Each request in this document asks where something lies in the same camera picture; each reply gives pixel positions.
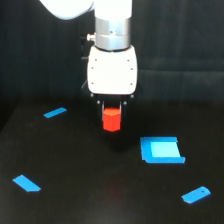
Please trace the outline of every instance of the black table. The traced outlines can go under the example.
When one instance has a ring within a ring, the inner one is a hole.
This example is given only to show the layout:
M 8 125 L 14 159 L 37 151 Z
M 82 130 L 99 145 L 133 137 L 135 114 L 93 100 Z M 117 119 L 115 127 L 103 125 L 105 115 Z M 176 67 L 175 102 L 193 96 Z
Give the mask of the black table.
M 136 101 L 108 133 L 89 101 L 21 104 L 0 133 L 0 223 L 224 223 L 223 117 L 222 105 Z M 143 136 L 176 136 L 185 164 L 142 161 Z M 21 174 L 41 190 L 16 185 Z M 183 202 L 201 186 L 211 195 Z

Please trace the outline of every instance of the blue strip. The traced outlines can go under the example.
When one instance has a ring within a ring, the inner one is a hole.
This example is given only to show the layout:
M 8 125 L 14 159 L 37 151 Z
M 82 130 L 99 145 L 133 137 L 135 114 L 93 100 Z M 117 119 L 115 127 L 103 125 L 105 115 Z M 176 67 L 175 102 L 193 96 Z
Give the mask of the blue strip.
M 141 141 L 142 159 L 147 162 L 148 158 L 152 158 L 151 144 L 145 138 Z
M 152 157 L 147 158 L 145 160 L 147 163 L 171 163 L 171 164 L 178 164 L 178 163 L 185 163 L 185 157 Z
M 144 139 L 148 142 L 177 142 L 176 137 L 144 137 Z
M 199 187 L 198 189 L 191 191 L 188 194 L 185 194 L 182 196 L 183 200 L 189 204 L 200 200 L 201 198 L 204 198 L 208 195 L 210 195 L 211 192 L 206 187 Z
M 18 184 L 20 187 L 22 187 L 25 191 L 39 191 L 41 188 L 39 188 L 36 184 L 31 182 L 29 179 L 24 177 L 23 175 L 15 178 L 13 180 L 16 184 Z
M 46 118 L 50 118 L 50 117 L 56 116 L 58 114 L 61 114 L 61 113 L 65 112 L 65 111 L 67 111 L 67 110 L 65 108 L 61 107 L 61 108 L 59 108 L 57 110 L 53 110 L 53 111 L 51 111 L 49 113 L 44 114 L 44 116 Z

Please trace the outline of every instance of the white robot body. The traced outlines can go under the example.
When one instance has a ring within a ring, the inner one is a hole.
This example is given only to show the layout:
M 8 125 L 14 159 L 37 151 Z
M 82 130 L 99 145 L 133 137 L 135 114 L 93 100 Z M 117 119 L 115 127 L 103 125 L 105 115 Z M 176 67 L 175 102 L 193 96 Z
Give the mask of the white robot body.
M 76 18 L 95 10 L 95 34 L 87 81 L 94 94 L 129 95 L 137 85 L 137 58 L 131 45 L 132 0 L 40 0 L 56 17 Z

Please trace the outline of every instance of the red block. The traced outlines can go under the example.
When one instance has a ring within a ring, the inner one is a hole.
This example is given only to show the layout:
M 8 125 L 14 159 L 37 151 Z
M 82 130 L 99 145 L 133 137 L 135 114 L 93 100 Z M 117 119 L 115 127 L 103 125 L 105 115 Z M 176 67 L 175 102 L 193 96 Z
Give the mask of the red block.
M 103 129 L 111 132 L 121 129 L 121 111 L 119 108 L 104 109 Z

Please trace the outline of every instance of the blue tape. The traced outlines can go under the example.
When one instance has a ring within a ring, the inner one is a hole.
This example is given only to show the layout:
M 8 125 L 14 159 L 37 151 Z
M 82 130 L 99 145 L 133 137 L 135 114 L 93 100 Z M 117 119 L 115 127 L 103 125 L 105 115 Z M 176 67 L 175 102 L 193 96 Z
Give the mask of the blue tape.
M 180 157 L 176 142 L 176 137 L 141 138 L 142 160 L 147 163 L 185 163 L 185 157 Z
M 199 187 L 198 189 L 191 191 L 188 194 L 183 195 L 182 198 L 185 202 L 191 204 L 191 203 L 194 203 L 195 201 L 198 201 L 210 194 L 211 194 L 211 192 L 206 187 Z
M 176 142 L 151 142 L 153 157 L 180 157 Z
M 25 191 L 39 191 L 41 188 L 39 188 L 36 184 L 31 182 L 29 179 L 24 177 L 23 175 L 13 179 L 13 181 L 18 184 L 20 187 L 22 187 Z
M 176 137 L 143 137 L 147 142 L 177 142 Z
M 50 117 L 56 116 L 58 114 L 61 114 L 61 113 L 65 112 L 65 111 L 67 111 L 67 110 L 65 108 L 61 107 L 61 108 L 59 108 L 57 110 L 53 110 L 53 111 L 51 111 L 49 113 L 44 114 L 44 116 L 46 118 L 50 118 Z

